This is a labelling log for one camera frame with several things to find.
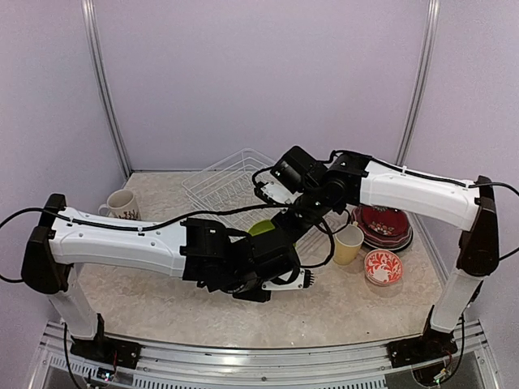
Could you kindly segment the lime green bowl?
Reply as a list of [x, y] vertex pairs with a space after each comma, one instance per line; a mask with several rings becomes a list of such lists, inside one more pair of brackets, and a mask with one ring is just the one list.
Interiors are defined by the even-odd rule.
[[253, 224], [248, 233], [251, 235], [249, 240], [257, 250], [285, 249], [297, 246], [291, 232], [274, 224], [271, 220], [261, 220]]

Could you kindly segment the yellow mug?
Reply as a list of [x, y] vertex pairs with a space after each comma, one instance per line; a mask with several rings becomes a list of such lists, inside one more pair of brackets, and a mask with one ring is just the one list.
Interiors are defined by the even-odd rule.
[[335, 235], [336, 249], [333, 261], [341, 266], [352, 263], [364, 242], [364, 233], [358, 224], [348, 224]]

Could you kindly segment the black striped rim plate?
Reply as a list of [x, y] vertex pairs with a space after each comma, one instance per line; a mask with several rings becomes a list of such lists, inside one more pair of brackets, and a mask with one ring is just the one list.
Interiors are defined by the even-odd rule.
[[414, 238], [412, 227], [409, 227], [405, 233], [397, 236], [380, 235], [371, 229], [362, 229], [362, 232], [365, 245], [373, 249], [389, 250], [392, 252], [399, 252], [406, 249], [410, 246]]

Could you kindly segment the dark brown plate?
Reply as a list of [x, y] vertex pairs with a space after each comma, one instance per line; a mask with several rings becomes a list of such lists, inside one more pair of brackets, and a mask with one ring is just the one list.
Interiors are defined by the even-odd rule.
[[352, 211], [352, 219], [360, 229], [371, 229], [385, 236], [401, 235], [411, 227], [405, 212], [389, 207], [359, 205]]

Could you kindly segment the white bowl red pattern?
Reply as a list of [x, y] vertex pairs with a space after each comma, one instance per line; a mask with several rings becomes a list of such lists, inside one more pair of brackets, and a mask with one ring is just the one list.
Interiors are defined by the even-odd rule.
[[364, 258], [364, 275], [379, 286], [397, 284], [403, 276], [400, 257], [389, 250], [372, 250]]

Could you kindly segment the white floral mug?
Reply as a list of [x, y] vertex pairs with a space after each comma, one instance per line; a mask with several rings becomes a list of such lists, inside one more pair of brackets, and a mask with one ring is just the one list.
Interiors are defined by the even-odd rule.
[[141, 219], [135, 193], [126, 189], [113, 192], [106, 202], [99, 206], [98, 212], [102, 216], [112, 216], [125, 220]]

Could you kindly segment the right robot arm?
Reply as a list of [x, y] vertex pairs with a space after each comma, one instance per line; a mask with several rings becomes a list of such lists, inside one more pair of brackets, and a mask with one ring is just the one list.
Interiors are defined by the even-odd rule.
[[351, 151], [334, 152], [323, 162], [298, 146], [285, 153], [270, 173], [275, 181], [259, 192], [276, 203], [298, 206], [274, 219], [294, 240], [328, 212], [340, 214], [359, 204], [428, 216], [462, 231], [456, 266], [414, 343], [415, 353], [424, 360], [443, 350], [479, 285], [500, 262], [491, 181], [431, 176]]

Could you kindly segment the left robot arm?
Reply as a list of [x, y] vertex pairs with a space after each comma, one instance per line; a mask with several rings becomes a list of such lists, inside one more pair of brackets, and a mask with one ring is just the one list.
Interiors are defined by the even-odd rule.
[[98, 361], [114, 351], [104, 321], [77, 285], [75, 265], [110, 265], [192, 281], [210, 292], [266, 302], [278, 290], [305, 288], [293, 242], [280, 229], [251, 235], [212, 219], [162, 223], [90, 216], [52, 194], [24, 252], [22, 281], [48, 296], [74, 341]]

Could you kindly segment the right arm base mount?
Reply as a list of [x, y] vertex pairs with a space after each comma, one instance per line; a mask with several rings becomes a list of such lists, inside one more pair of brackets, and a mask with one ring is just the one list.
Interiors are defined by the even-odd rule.
[[386, 349], [392, 368], [432, 361], [458, 351], [453, 335], [445, 333], [394, 340], [387, 344]]

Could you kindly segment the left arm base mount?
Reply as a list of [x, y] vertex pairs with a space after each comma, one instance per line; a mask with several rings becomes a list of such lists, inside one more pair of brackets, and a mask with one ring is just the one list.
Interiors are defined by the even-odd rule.
[[78, 357], [111, 365], [115, 368], [135, 370], [142, 345], [128, 340], [103, 337], [100, 340], [72, 338], [71, 353]]

